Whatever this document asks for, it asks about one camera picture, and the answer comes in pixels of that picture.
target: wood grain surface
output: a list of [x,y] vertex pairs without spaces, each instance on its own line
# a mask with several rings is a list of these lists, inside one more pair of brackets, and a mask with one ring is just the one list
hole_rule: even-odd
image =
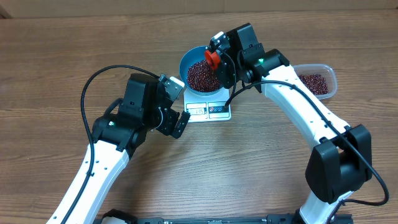
[[0,0],[7,18],[395,9],[398,0]]
[[[335,69],[337,94],[323,102],[369,129],[374,167],[391,193],[383,207],[349,204],[339,212],[356,223],[397,223],[397,10],[1,20],[0,223],[44,223],[57,208],[88,144],[79,102],[92,73],[126,63],[177,77],[186,51],[246,22],[292,64]],[[93,81],[90,124],[123,96],[131,72]],[[174,108],[183,110],[182,101]],[[178,140],[149,133],[99,214],[258,217],[298,209],[310,191],[310,150],[297,128],[255,90],[234,99],[232,111],[228,122],[188,125]],[[373,178],[353,198],[377,201],[382,191]]]

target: scale display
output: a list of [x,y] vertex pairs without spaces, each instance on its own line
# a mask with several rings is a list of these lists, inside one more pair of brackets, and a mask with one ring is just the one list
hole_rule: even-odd
[[210,96],[201,96],[185,90],[184,109],[191,114],[189,123],[207,121],[228,121],[231,107],[225,107],[229,91],[225,88]]

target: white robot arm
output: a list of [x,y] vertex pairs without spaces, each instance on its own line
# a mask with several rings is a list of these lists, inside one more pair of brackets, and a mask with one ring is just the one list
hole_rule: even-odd
[[[127,150],[120,152],[116,147],[117,145],[105,141],[94,144],[95,165],[92,176],[66,223],[93,223],[114,180],[130,160]],[[83,184],[89,163],[90,145],[75,179],[47,224],[62,222]]]
[[[237,56],[235,61],[231,58],[233,56]],[[276,218],[278,222],[284,220],[282,223],[293,224],[324,224],[330,220],[336,224],[352,223],[351,218],[333,217],[343,202],[382,205],[388,201],[387,187],[371,167],[371,137],[368,130],[362,125],[350,127],[326,108],[300,81],[289,61],[279,51],[274,49],[265,53],[250,24],[214,36],[205,57],[223,86],[234,86],[233,94],[226,104],[242,91],[256,87],[284,111],[311,150],[305,172],[312,190],[307,201],[295,215],[285,215],[280,220],[280,215],[268,215],[263,219],[264,222],[275,222],[273,220]],[[126,167],[136,147],[145,141],[148,129],[155,128],[174,138],[181,136],[189,114],[183,112],[177,122],[179,113],[170,107],[184,84],[164,75],[158,78],[153,80],[141,74],[132,74],[118,114],[110,113],[116,107],[114,104],[96,120],[92,134],[95,140],[95,165],[86,188],[71,214],[65,217],[86,177],[91,156],[90,145],[75,180],[47,223],[92,224],[110,186]],[[251,84],[235,93],[238,80]],[[383,187],[384,200],[347,200],[372,174]],[[102,220],[102,224],[119,222],[124,223],[117,217]]]

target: kitchen scale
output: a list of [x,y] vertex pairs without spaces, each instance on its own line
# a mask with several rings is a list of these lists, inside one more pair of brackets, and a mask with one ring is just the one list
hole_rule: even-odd
[[187,72],[194,63],[205,59],[205,46],[195,47],[181,59],[180,77],[187,89],[184,91],[184,110],[191,114],[189,123],[207,121],[228,121],[231,119],[231,106],[224,106],[229,98],[229,90],[220,88],[209,93],[192,90],[187,83]]
[[184,110],[191,114],[189,123],[207,121],[229,121],[231,119],[231,105],[225,107],[229,98],[229,91],[221,88],[208,96],[197,95],[190,89],[184,92]]

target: black cable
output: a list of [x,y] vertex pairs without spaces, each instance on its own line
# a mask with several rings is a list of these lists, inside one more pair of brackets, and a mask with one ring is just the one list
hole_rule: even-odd
[[234,95],[231,95],[231,97],[229,98],[229,103],[232,101],[232,99],[239,95],[240,93],[242,93],[244,90],[248,90],[256,85],[261,85],[261,84],[267,84],[267,83],[271,83],[271,84],[280,84],[280,85],[285,85],[285,86],[289,86],[291,89],[296,90],[297,92],[299,92],[307,101],[308,103],[313,107],[313,109],[319,114],[319,116],[321,117],[321,119],[326,123],[327,126],[330,127],[330,129],[341,139],[343,140],[348,147],[351,149],[351,151],[353,153],[356,154],[356,156],[358,156],[358,158],[363,161],[366,165],[366,167],[372,172],[372,174],[375,176],[375,178],[377,179],[377,181],[380,183],[383,192],[384,192],[384,199],[381,200],[380,202],[367,202],[367,201],[363,201],[363,200],[356,200],[356,199],[345,199],[345,200],[341,200],[335,207],[334,211],[332,212],[332,214],[328,217],[326,223],[329,223],[330,220],[332,219],[332,217],[336,214],[337,210],[344,205],[347,202],[352,202],[352,203],[358,203],[361,205],[371,205],[371,206],[381,206],[384,205],[385,203],[388,202],[389,200],[389,192],[387,189],[387,185],[386,183],[383,181],[383,179],[381,178],[381,176],[377,173],[377,171],[375,169],[373,169],[373,167],[367,162],[367,160],[358,152],[358,150],[356,150],[356,148],[346,139],[344,138],[344,136],[332,125],[331,121],[329,121],[325,115],[323,115],[323,113],[319,110],[319,108],[316,106],[316,104],[311,100],[311,98],[305,94],[301,89],[299,89],[296,85],[294,84],[290,84],[287,82],[282,82],[282,81],[276,81],[276,80],[265,80],[265,81],[261,81],[261,82],[257,82],[257,83],[253,83],[250,84],[248,86],[246,86],[245,88],[240,89],[239,91],[237,91]]
[[119,104],[123,102],[123,98],[118,98],[105,110],[104,115],[108,115],[115,109]]
[[148,75],[153,76],[154,78],[160,78],[159,76],[153,74],[152,72],[148,72],[147,70],[135,67],[135,66],[131,66],[131,65],[111,65],[105,68],[102,68],[101,70],[97,71],[96,73],[94,73],[86,82],[85,86],[83,87],[83,91],[81,92],[81,98],[80,98],[80,111],[81,111],[81,117],[83,118],[83,123],[85,125],[85,129],[87,132],[87,136],[88,136],[88,141],[90,142],[90,166],[88,167],[88,171],[86,173],[86,178],[83,182],[83,184],[81,185],[81,188],[79,190],[79,192],[76,195],[75,200],[73,201],[72,205],[70,206],[67,214],[64,216],[61,224],[65,224],[70,216],[70,214],[72,213],[73,209],[76,207],[77,202],[79,201],[86,185],[88,182],[88,179],[91,176],[91,172],[93,171],[93,166],[94,166],[94,142],[93,142],[93,137],[91,135],[90,132],[90,127],[88,126],[88,122],[87,122],[87,118],[86,118],[86,113],[85,113],[85,95],[86,95],[86,90],[88,88],[88,85],[91,83],[91,81],[93,81],[93,79],[99,75],[100,73],[103,73],[109,69],[112,68],[130,68],[130,69],[134,69],[140,72],[144,72]]
[[[238,68],[239,68],[240,70],[243,70],[243,66],[242,66],[242,64],[241,64],[241,53],[242,53],[242,50],[239,50],[239,51],[238,51],[238,56],[236,57],[236,61],[237,61],[237,63],[238,63]],[[246,87],[246,86],[245,86],[245,84],[244,84],[244,82],[243,82],[243,80],[242,80],[242,88],[244,88],[244,87]]]
[[241,53],[242,53],[242,50],[239,50],[239,51],[238,51],[238,56],[237,56],[236,61],[237,61],[237,63],[238,63],[239,69],[240,69],[240,70],[243,70],[243,67],[242,67],[242,64],[241,64]]
[[232,93],[231,93],[231,96],[233,96],[235,94],[235,89],[236,89],[236,75],[237,75],[236,69],[235,69],[235,63],[234,63],[234,60],[232,60],[232,58],[223,49],[218,48],[218,50],[221,51],[223,54],[225,54],[228,57],[228,59],[231,62],[232,66],[234,67],[234,87],[233,87]]

